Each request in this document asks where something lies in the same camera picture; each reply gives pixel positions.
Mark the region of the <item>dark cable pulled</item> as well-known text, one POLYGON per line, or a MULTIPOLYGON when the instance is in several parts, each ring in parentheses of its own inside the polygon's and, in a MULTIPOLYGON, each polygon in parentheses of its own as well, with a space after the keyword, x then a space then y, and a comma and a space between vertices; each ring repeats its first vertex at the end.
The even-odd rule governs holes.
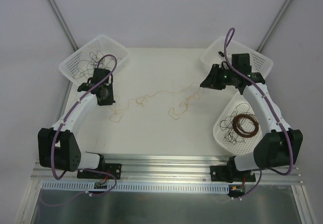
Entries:
POLYGON ((90 52, 88 59, 80 60, 77 63, 76 72, 73 73, 73 79, 89 79, 92 77, 95 68, 111 70, 115 64, 114 59, 111 56, 108 56, 98 63, 103 56, 104 54, 100 50, 90 52))

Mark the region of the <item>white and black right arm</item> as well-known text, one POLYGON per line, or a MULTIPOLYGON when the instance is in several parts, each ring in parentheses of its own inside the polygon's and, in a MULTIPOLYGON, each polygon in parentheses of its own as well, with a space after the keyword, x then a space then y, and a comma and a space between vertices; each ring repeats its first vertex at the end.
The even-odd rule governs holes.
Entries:
POLYGON ((263 135, 252 152, 230 157, 226 166, 216 172, 218 178, 231 183, 251 171, 270 170, 281 176, 292 172, 303 135, 283 119, 262 74, 252 72, 249 54, 233 54, 230 61, 213 64, 200 86, 215 90, 223 90, 227 86, 238 89, 251 105, 263 135))

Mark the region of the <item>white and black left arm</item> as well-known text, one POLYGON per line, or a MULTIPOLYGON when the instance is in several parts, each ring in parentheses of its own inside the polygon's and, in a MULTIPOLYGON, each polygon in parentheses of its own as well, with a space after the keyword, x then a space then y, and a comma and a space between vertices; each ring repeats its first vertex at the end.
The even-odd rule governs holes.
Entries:
POLYGON ((39 162, 42 167, 74 172, 88 169, 95 178, 105 175, 106 166, 97 153, 82 152, 76 136, 87 115, 97 106, 112 105, 113 75, 107 69, 94 69, 90 79, 82 83, 70 110, 51 128, 38 132, 39 162))

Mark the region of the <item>white basket far right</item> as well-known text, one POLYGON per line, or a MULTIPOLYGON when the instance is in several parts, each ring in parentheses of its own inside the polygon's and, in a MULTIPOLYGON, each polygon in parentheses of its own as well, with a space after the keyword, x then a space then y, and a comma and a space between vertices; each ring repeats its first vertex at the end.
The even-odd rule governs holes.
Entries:
MULTIPOLYGON (((226 61, 228 64, 232 64, 232 55, 240 53, 248 53, 250 55, 250 65, 252 72, 259 72, 263 76, 264 80, 271 71, 274 63, 269 58, 256 52, 255 50, 232 40, 224 49, 225 37, 220 37, 215 40, 201 55, 200 60, 203 63, 206 72, 209 74, 213 64, 221 64, 226 61), (218 52, 221 51, 225 54, 224 57, 219 56, 218 52)), ((263 91, 267 92, 266 84, 256 83, 257 86, 263 91)))

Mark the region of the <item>white basket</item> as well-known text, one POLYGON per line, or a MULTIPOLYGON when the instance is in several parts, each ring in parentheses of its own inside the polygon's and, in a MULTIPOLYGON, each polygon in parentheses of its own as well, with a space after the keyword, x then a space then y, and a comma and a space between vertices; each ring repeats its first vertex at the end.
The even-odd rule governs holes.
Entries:
POLYGON ((79 86, 92 76, 96 66, 108 70, 113 68, 114 60, 111 57, 103 59, 101 63, 98 62, 106 54, 117 58, 117 67, 113 75, 116 75, 129 61, 127 48, 101 34, 61 62, 59 71, 74 85, 79 86))
MULTIPOLYGON (((271 71, 274 63, 269 58, 256 52, 255 50, 232 40, 224 49, 225 37, 220 37, 215 40, 201 55, 200 60, 203 63, 206 72, 209 74, 213 64, 221 64, 226 61, 228 64, 232 64, 232 55, 240 53, 248 53, 250 55, 250 65, 252 72, 259 72, 263 76, 264 80, 271 71), (225 54, 224 57, 219 56, 218 52, 221 51, 225 54)), ((263 91, 267 92, 266 84, 256 83, 257 86, 263 91)))
POLYGON ((254 150, 262 139, 260 121, 247 100, 236 93, 213 127, 215 142, 230 155, 254 150))

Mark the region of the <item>white basket far left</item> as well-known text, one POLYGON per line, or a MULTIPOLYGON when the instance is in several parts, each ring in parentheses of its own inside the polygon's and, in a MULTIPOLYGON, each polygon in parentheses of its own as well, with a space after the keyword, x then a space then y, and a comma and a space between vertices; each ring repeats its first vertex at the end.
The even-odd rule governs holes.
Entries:
POLYGON ((61 62, 59 71, 74 85, 79 86, 92 76, 96 66, 108 70, 113 68, 114 60, 111 57, 103 59, 101 63, 98 62, 106 54, 117 58, 117 67, 113 75, 116 75, 129 61, 127 48, 101 34, 61 62))

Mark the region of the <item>white basket near right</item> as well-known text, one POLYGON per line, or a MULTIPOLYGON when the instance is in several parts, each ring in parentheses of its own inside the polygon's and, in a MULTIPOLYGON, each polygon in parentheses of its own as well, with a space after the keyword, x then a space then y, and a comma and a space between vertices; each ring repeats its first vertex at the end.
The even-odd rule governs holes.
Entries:
POLYGON ((254 150, 262 139, 260 121, 247 100, 236 93, 213 127, 215 142, 230 155, 254 150))

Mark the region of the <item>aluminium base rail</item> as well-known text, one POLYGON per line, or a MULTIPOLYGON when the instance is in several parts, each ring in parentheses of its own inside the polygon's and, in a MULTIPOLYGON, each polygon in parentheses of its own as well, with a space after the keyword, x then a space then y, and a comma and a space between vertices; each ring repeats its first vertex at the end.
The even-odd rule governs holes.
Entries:
MULTIPOLYGON (((120 163, 123 182, 202 183, 211 182, 210 166, 226 165, 227 156, 158 156, 137 154, 105 154, 107 163, 120 163)), ((36 161, 31 179, 55 180, 51 170, 36 161)), ((262 171, 262 185, 304 185, 298 167, 281 176, 262 171)))

